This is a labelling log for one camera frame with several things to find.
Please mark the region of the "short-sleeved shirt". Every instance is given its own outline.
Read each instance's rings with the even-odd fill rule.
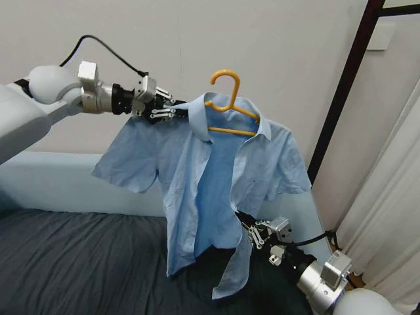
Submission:
[[[195,262],[208,247],[236,248],[213,298],[237,292],[248,279],[251,243],[235,215],[257,216],[264,200],[310,189],[305,165],[289,129],[263,117],[246,98],[235,106],[260,115],[259,123],[239,112],[216,112],[229,96],[205,93],[176,107],[187,119],[150,125],[128,120],[93,175],[134,192],[145,192],[158,178],[167,217],[167,275]],[[255,136],[208,131],[222,127]]]

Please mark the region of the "black wire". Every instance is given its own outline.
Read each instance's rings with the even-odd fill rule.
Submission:
[[[306,241],[297,241],[297,242],[286,242],[286,241],[279,241],[278,243],[280,245],[284,245],[284,246],[304,246],[304,245],[308,245],[308,244],[312,244],[315,243],[319,240],[322,240],[323,238],[334,238],[334,246],[336,249],[339,249],[338,245],[337,245],[337,235],[335,234],[334,231],[325,231],[324,233],[322,233],[321,235],[316,236],[315,238],[311,238],[309,240]]]
[[[136,72],[138,75],[140,75],[141,77],[144,77],[145,75],[148,75],[148,72],[143,72],[140,70],[137,70],[136,68],[134,68],[132,65],[130,65],[130,63],[128,63],[128,61],[126,61],[123,57],[121,57],[119,54],[117,54],[110,46],[108,46],[107,44],[105,44],[105,42],[103,42],[101,39],[97,38],[96,36],[93,35],[83,35],[82,37],[79,38],[79,41],[77,42],[76,46],[73,48],[73,51],[68,55],[68,57],[65,59],[65,61],[63,61],[60,64],[60,67],[65,66],[70,59],[73,58],[73,56],[75,55],[75,53],[77,52],[77,50],[80,47],[80,44],[82,43],[82,41],[84,41],[86,38],[90,38],[90,39],[94,39],[95,41],[97,41],[98,43],[100,43],[102,46],[104,46],[106,49],[109,50],[110,53],[112,53],[115,57],[117,57],[122,63],[124,63],[124,65],[126,65],[127,67],[129,67],[130,69],[132,69],[132,71]]]
[[[324,237],[327,237],[327,236],[329,236],[329,232],[322,233],[321,235],[318,235],[315,238],[311,238],[311,239],[306,240],[306,241],[297,241],[297,242],[291,242],[291,243],[286,242],[286,241],[279,241],[279,244],[284,245],[284,246],[288,246],[288,245],[304,246],[304,245],[312,244],[312,243],[315,243],[319,240],[322,240]]]

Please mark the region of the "yellow hanger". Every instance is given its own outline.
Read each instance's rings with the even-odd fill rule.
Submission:
[[[210,83],[212,85],[215,84],[216,79],[218,77],[221,77],[222,75],[229,75],[230,77],[233,77],[234,80],[235,80],[234,91],[232,92],[232,96],[230,97],[229,105],[222,106],[222,107],[216,106],[211,100],[204,103],[204,105],[212,107],[212,109],[214,109],[218,112],[225,112],[227,110],[235,110],[239,113],[243,113],[244,115],[252,117],[253,119],[255,119],[255,123],[258,123],[259,120],[260,120],[260,117],[257,114],[255,114],[253,112],[250,112],[249,110],[244,110],[243,108],[236,107],[234,105],[236,95],[238,95],[238,90],[239,90],[239,86],[240,86],[240,83],[241,83],[241,80],[239,79],[239,76],[237,75],[237,73],[235,71],[228,70],[228,69],[222,69],[222,70],[216,71],[211,76]],[[218,128],[218,127],[208,127],[207,129],[209,129],[211,131],[219,131],[221,133],[234,133],[236,135],[245,135],[245,136],[255,136],[256,135],[256,133],[251,132],[251,131],[236,130],[236,129],[227,129],[227,128]]]

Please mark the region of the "shirt collar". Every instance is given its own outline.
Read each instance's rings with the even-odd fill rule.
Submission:
[[[204,105],[204,103],[208,100],[212,100],[217,106],[224,106],[229,102],[230,96],[207,92],[189,103],[173,106],[173,108],[188,110],[188,120],[190,122],[191,130],[195,136],[202,141],[210,140],[209,131],[207,130],[207,116]],[[254,137],[263,135],[267,138],[267,140],[271,140],[271,127],[268,120],[261,115],[259,109],[250,100],[243,97],[237,97],[235,100],[235,106],[257,113],[260,116],[260,123],[257,134]]]

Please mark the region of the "gray mattress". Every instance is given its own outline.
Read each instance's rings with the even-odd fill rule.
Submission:
[[[210,248],[167,278],[163,218],[0,213],[0,314],[311,314],[266,257],[252,257],[238,294],[212,301],[231,254]]]

